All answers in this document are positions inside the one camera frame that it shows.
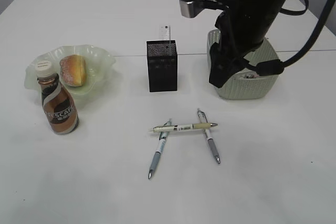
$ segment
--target bun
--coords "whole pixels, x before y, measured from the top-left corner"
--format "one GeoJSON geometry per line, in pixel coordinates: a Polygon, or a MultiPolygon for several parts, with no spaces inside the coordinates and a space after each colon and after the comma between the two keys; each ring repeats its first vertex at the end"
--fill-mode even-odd
{"type": "Polygon", "coordinates": [[[70,55],[59,62],[61,66],[60,76],[66,85],[79,87],[86,81],[86,64],[81,55],[70,55]]]}

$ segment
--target white bottle cap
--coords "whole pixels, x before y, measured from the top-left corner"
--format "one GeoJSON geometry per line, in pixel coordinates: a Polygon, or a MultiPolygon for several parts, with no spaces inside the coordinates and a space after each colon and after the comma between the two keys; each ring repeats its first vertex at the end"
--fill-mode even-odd
{"type": "Polygon", "coordinates": [[[53,64],[49,60],[42,60],[35,64],[37,77],[45,78],[56,73],[53,64]]]}

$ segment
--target white pen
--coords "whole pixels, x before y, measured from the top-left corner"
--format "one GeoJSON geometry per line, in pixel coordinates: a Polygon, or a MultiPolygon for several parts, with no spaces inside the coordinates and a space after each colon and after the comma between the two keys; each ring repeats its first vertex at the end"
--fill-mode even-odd
{"type": "Polygon", "coordinates": [[[192,123],[192,124],[181,124],[172,126],[156,126],[149,131],[153,132],[164,132],[164,131],[193,131],[208,129],[217,126],[217,123],[192,123]]]}
{"type": "MultiPolygon", "coordinates": [[[[203,111],[201,111],[200,109],[197,109],[197,115],[198,115],[198,118],[199,118],[201,123],[207,123],[208,122],[205,113],[203,111]]],[[[204,135],[205,135],[206,141],[208,142],[208,145],[210,147],[212,155],[214,156],[217,163],[220,164],[221,159],[219,157],[219,153],[218,153],[218,150],[216,148],[214,139],[211,136],[210,130],[209,129],[204,129],[204,135]]]]}

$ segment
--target green basket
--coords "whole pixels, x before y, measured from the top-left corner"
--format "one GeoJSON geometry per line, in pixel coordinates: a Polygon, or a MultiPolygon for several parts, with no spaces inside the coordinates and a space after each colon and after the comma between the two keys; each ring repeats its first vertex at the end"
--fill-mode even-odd
{"type": "MultiPolygon", "coordinates": [[[[207,60],[209,70],[211,68],[210,61],[210,47],[213,43],[219,42],[220,31],[218,29],[212,30],[208,33],[207,39],[207,60]]],[[[250,52],[245,56],[252,65],[267,60],[279,59],[277,53],[274,51],[272,45],[267,39],[264,39],[263,44],[254,52],[250,52]]],[[[220,89],[216,88],[220,97],[230,100],[246,100],[257,99],[264,97],[267,92],[273,87],[278,76],[264,76],[256,77],[256,73],[249,69],[234,74],[220,89]]]]}

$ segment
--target nescafe bottle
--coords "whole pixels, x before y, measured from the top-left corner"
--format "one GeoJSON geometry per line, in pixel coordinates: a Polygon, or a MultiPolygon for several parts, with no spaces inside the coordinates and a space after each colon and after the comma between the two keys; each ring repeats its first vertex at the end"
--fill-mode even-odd
{"type": "Polygon", "coordinates": [[[39,61],[35,70],[42,90],[42,107],[52,130],[57,134],[70,133],[79,122],[74,100],[50,61],[39,61]]]}

